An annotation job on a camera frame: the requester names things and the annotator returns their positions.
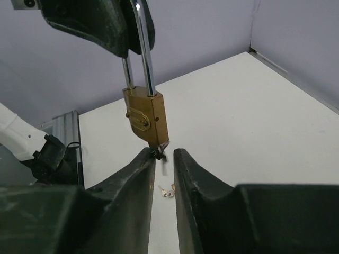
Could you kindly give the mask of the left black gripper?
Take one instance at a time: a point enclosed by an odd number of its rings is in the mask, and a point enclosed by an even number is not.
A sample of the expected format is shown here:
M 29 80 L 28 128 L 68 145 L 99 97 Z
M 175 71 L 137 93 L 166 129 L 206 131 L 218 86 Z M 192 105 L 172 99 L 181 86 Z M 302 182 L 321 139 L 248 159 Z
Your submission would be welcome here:
M 117 57 L 128 55 L 128 30 L 119 1 L 12 0 L 14 10 L 41 10 L 54 29 L 94 42 Z

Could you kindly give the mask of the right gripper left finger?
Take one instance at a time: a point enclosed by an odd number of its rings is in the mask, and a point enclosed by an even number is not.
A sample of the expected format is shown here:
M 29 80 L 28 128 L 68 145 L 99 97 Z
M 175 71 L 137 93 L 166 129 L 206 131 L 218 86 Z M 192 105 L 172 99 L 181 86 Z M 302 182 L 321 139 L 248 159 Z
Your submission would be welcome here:
M 155 158 L 95 186 L 2 186 L 1 253 L 147 253 Z

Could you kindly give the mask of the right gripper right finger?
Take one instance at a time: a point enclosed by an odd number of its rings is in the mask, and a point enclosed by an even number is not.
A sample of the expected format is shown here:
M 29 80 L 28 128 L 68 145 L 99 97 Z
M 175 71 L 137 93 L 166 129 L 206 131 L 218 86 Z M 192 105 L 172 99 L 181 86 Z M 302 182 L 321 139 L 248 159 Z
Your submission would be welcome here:
M 173 153 L 180 253 L 338 253 L 338 186 L 223 182 Z

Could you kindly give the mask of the silver keys of padlock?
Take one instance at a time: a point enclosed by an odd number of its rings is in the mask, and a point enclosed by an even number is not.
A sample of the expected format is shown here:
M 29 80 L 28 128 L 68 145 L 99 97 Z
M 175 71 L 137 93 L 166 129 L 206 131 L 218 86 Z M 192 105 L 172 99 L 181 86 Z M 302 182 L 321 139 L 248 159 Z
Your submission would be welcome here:
M 163 189 L 160 185 L 158 186 L 160 192 L 161 192 L 161 195 L 164 197 L 164 198 L 172 198 L 175 196 L 175 194 L 173 194 L 172 192 L 172 189 L 171 190 L 165 190 Z

